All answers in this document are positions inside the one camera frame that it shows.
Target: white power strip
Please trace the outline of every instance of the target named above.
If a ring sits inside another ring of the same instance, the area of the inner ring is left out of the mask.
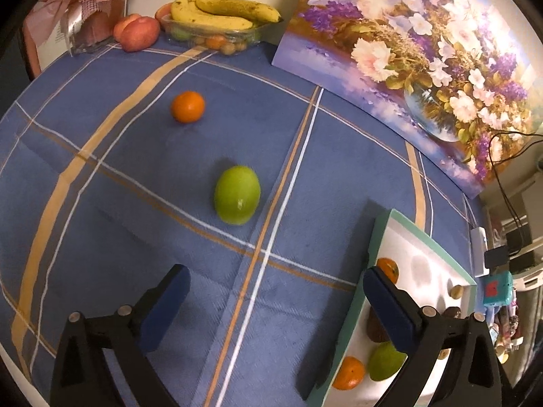
[[[473,254],[473,274],[475,277],[487,276],[489,270],[484,267],[484,253],[488,251],[487,232],[482,227],[470,231],[471,251]]]

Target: black cable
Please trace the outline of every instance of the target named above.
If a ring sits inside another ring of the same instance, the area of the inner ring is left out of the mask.
[[[499,137],[501,135],[504,135],[504,134],[520,134],[520,135],[526,136],[526,137],[538,136],[538,137],[541,137],[541,138],[543,138],[543,134],[522,133],[522,132],[518,132],[518,131],[501,131],[501,132],[497,132],[496,134],[494,134],[491,137],[490,141],[488,142],[488,156],[489,156],[489,159],[490,159],[490,166],[492,167],[492,172],[496,176],[496,181],[498,182],[498,187],[499,187],[500,192],[502,194],[503,201],[505,202],[506,207],[507,207],[509,213],[511,214],[511,217],[512,217],[514,223],[515,223],[515,226],[517,227],[517,229],[519,231],[520,238],[521,238],[521,246],[520,246],[520,248],[518,250],[510,253],[510,255],[516,255],[516,254],[518,254],[520,252],[520,250],[522,250],[522,248],[524,247],[524,244],[525,244],[524,234],[522,232],[522,222],[520,220],[519,215],[515,211],[515,208],[512,206],[512,203],[511,203],[509,197],[507,196],[507,194],[506,194],[506,192],[505,192],[505,190],[503,188],[503,185],[502,185],[502,183],[500,181],[500,177],[498,175],[498,171],[496,170],[496,166],[500,165],[500,164],[503,164],[506,161],[509,161],[509,160],[512,160],[512,159],[515,159],[515,158],[519,157],[520,155],[524,154],[531,146],[533,146],[535,144],[539,144],[540,142],[543,142],[543,140],[537,140],[535,142],[532,142],[529,145],[527,145],[526,147],[522,148],[519,152],[517,152],[514,155],[510,156],[509,158],[498,160],[498,161],[494,162],[492,160],[492,154],[491,154],[491,150],[490,150],[492,141],[495,138],[497,138],[497,137]]]

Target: flower painting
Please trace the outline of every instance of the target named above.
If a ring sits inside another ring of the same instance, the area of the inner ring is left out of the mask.
[[[273,64],[380,119],[470,197],[542,120],[541,79],[487,0],[300,0]]]

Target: banana bunch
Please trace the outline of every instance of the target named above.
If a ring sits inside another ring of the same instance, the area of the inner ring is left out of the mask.
[[[182,23],[227,30],[246,30],[282,20],[272,6],[247,0],[175,0],[172,18]]]

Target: plastic container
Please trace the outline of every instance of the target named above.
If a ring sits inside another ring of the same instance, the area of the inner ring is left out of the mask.
[[[175,21],[170,15],[161,18],[161,25],[168,35],[168,40],[175,44],[189,47],[204,46],[218,50],[224,55],[235,55],[258,44],[262,31],[267,27],[259,26],[246,30],[226,30],[197,24]]]

